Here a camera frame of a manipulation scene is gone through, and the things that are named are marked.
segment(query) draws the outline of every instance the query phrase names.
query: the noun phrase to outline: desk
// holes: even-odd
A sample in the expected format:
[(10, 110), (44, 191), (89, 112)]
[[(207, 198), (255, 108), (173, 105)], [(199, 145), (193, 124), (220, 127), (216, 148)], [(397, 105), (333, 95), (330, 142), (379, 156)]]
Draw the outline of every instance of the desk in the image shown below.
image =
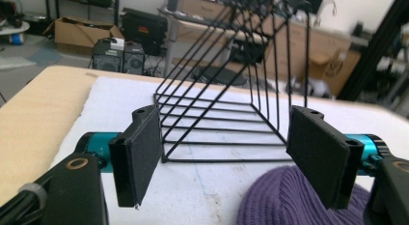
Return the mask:
[[(81, 115), (90, 88), (98, 76), (151, 83), (160, 80), (69, 67), (44, 70), (0, 109), (0, 205), (14, 196), (23, 184), (33, 181), (48, 169), (64, 137)], [(309, 106), (325, 114), (326, 121), (341, 132), (377, 134), (385, 140), (394, 155), (409, 158), (406, 147), (409, 144), (409, 123), (403, 118), (381, 107), (359, 103), (313, 98)], [(195, 187), (179, 192), (169, 183), (152, 184), (139, 211), (124, 209), (123, 214), (132, 214), (131, 217), (126, 216), (127, 224), (137, 221), (142, 221), (142, 224), (182, 224), (172, 220), (175, 217), (186, 218), (188, 224), (198, 219), (201, 219), (201, 224), (233, 224), (240, 199), (248, 187), (266, 170), (278, 166), (271, 163), (159, 165), (162, 169), (166, 168), (169, 178), (184, 178)], [(211, 171), (213, 178), (200, 180), (195, 176), (196, 171), (203, 171), (204, 168)], [(224, 183), (224, 173), (230, 171), (236, 173), (236, 176), (232, 176), (234, 182)], [(358, 178), (358, 183), (370, 189), (369, 178)], [(202, 194), (201, 187), (207, 187), (207, 195)], [(175, 194), (178, 194), (178, 201), (169, 198), (169, 195)], [(155, 197), (160, 197), (161, 201), (155, 201)], [(110, 214), (112, 219), (121, 216)]]

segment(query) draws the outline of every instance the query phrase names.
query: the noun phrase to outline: white wall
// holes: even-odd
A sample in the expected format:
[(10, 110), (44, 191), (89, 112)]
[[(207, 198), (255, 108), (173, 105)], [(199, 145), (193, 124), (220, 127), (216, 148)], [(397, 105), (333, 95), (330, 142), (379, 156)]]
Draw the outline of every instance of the white wall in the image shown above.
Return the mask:
[[(45, 0), (21, 0), (25, 12), (38, 12), (45, 14)], [(332, 9), (328, 5), (321, 15), (321, 26), (330, 27), (350, 33), (358, 20), (370, 30), (376, 30), (386, 11), (394, 0), (335, 0), (338, 14), (332, 16)], [(157, 14), (166, 0), (121, 0), (120, 10), (123, 7)], [(72, 2), (61, 1), (61, 13), (64, 15), (87, 16), (87, 7)], [(112, 21), (112, 12), (92, 7), (91, 19)]]
[(332, 5), (327, 5), (321, 14), (321, 26), (350, 33), (357, 21), (376, 31), (394, 0), (335, 0), (337, 15), (332, 15)]

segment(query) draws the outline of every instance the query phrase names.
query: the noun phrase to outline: cardboard box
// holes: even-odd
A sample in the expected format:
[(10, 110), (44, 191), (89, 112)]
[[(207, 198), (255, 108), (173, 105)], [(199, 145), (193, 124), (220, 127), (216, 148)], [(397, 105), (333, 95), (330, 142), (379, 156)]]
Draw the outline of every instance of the cardboard box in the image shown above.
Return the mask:
[(313, 53), (310, 56), (309, 76), (324, 80), (331, 93), (337, 96), (360, 58), (361, 53), (352, 50), (339, 50), (333, 57), (322, 53)]
[(101, 39), (123, 39), (123, 35), (115, 25), (77, 17), (56, 19), (44, 34), (51, 31), (55, 33), (58, 50), (76, 54), (91, 55), (94, 45)]

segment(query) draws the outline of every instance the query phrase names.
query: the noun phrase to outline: metal wire frame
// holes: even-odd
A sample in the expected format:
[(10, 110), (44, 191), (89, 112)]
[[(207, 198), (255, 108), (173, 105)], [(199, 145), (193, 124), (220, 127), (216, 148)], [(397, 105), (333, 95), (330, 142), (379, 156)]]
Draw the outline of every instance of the metal wire frame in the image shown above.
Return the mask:
[[(220, 12), (213, 20), (211, 25), (207, 26), (198, 40), (189, 48), (180, 61), (171, 70), (170, 74), (162, 81), (153, 95), (155, 103), (160, 107), (161, 116), (161, 131), (162, 131), (162, 146), (163, 155), (162, 162), (265, 162), (265, 161), (291, 161), (289, 157), (274, 157), (266, 158), (223, 158), (218, 156), (199, 157), (192, 156), (193, 147), (203, 148), (208, 150), (210, 147), (220, 151), (221, 148), (229, 149), (254, 149), (254, 148), (275, 148), (284, 149), (286, 140), (279, 132), (280, 130), (280, 101), (278, 88), (278, 64), (277, 64), (277, 45), (275, 43), (276, 34), (281, 30), (286, 30), (286, 51), (287, 51), (287, 75), (288, 83), (291, 78), (290, 64), (290, 45), (289, 45), (289, 19), (292, 14), (287, 14), (285, 21), (277, 25), (275, 20), (275, 12), (278, 4), (284, 4), (287, 8), (286, 0), (274, 2), (274, 0), (232, 0), (222, 12)], [(309, 60), (309, 31), (310, 31), (310, 6), (308, 3), (300, 5), (299, 9), (295, 9), (307, 13), (306, 27), (306, 69), (305, 78), (308, 81), (308, 60)], [(266, 19), (272, 20), (272, 35), (268, 35), (263, 31), (263, 23)], [(209, 42), (211, 36), (217, 36), (213, 42)], [(222, 52), (228, 49), (234, 38), (238, 36), (244, 37), (244, 41), (248, 43), (258, 42), (262, 47), (272, 45), (274, 51), (274, 75), (275, 75), (275, 120), (276, 124), (271, 123), (270, 115), (270, 93), (265, 87), (264, 91), (259, 87), (261, 81), (264, 86), (267, 86), (267, 67), (265, 57), (262, 59), (261, 65), (254, 65), (257, 57), (264, 55), (264, 49), (259, 49), (255, 53), (245, 51), (246, 60), (241, 65), (236, 75), (230, 79), (229, 83), (222, 87), (222, 90), (216, 94), (209, 87), (219, 74), (226, 68), (230, 59), (236, 55), (232, 53), (230, 59), (221, 61), (218, 65), (217, 72), (202, 85), (201, 89), (194, 88), (201, 76), (207, 69), (217, 64), (217, 59), (220, 58)], [(188, 75), (180, 78), (181, 74), (187, 70), (188, 64), (193, 64), (192, 70), (203, 63), (205, 57), (210, 50), (220, 44), (223, 38), (227, 38), (224, 45), (211, 58), (210, 62), (201, 67), (200, 71), (193, 81), (188, 81)], [(199, 58), (195, 58), (200, 51), (204, 53)], [(250, 102), (239, 102), (236, 100), (224, 100), (222, 97), (231, 87), (232, 83), (245, 71), (251, 76), (256, 77), (256, 82), (252, 78), (249, 80), (250, 85)], [(291, 106), (291, 94), (288, 93), (288, 111)], [(305, 106), (307, 105), (307, 96), (304, 95)], [(215, 136), (223, 137), (222, 140), (215, 141)], [(268, 142), (237, 142), (237, 137), (253, 137), (265, 136), (271, 138)], [(187, 153), (191, 158), (171, 156), (178, 147), (187, 147)]]

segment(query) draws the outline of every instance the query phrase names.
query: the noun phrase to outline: purple knit hat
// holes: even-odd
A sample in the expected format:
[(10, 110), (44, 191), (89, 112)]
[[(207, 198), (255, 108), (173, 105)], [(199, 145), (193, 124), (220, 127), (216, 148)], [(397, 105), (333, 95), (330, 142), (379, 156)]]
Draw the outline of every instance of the purple knit hat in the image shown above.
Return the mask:
[(326, 210), (297, 166), (273, 169), (261, 176), (244, 197), (239, 225), (364, 224), (369, 193), (355, 185), (347, 210)]

